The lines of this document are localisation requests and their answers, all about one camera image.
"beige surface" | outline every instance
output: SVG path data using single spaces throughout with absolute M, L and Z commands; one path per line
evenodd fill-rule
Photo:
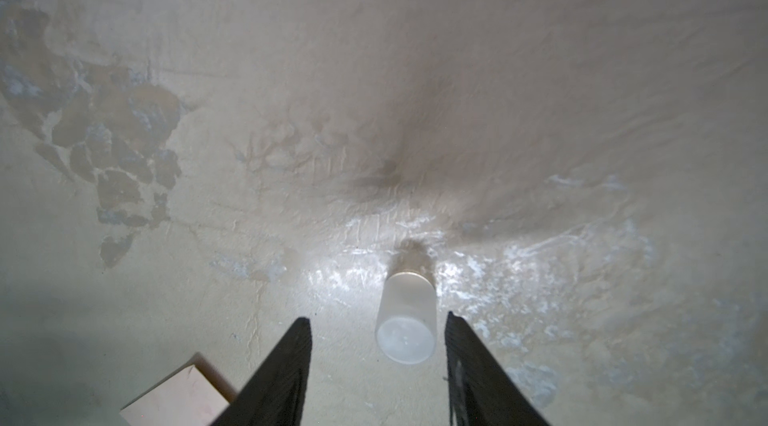
M 189 366 L 120 411 L 130 426 L 208 426 L 229 403 Z
M 307 424 L 446 424 L 406 239 L 553 424 L 768 414 L 768 0 L 2 1 L 0 423 L 304 315 Z

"worn floor surface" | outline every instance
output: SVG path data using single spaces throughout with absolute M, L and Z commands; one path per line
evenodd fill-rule
M 768 414 L 768 0 L 0 0 L 0 423 L 296 316 L 306 424 L 446 424 L 403 248 L 552 424 Z

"brown stain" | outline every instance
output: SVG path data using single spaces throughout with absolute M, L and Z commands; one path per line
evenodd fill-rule
M 75 39 L 81 13 L 81 0 L 59 0 L 56 31 Z M 0 0 L 0 93 L 21 126 L 41 141 L 34 148 L 40 157 L 72 181 L 95 183 L 98 220 L 131 228 L 128 236 L 102 241 L 101 260 L 110 268 L 142 228 L 170 219 L 168 191 L 181 169 L 164 145 L 184 108 L 176 95 L 127 66 L 54 54 L 44 42 L 51 24 L 45 12 L 24 9 L 21 0 Z M 47 132 L 51 114 L 58 120 Z M 67 152 L 68 164 L 62 159 Z M 154 195 L 150 204 L 141 199 L 145 187 Z

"translucent plastic cup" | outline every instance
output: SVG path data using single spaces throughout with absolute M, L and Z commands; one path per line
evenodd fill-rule
M 418 364 L 432 356 L 437 344 L 437 293 L 427 278 L 404 271 L 384 282 L 376 342 L 401 364 Z

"cup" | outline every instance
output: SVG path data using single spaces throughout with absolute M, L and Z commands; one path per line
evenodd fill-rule
M 384 282 L 376 342 L 391 360 L 418 364 L 435 352 L 437 292 L 424 276 L 400 271 Z

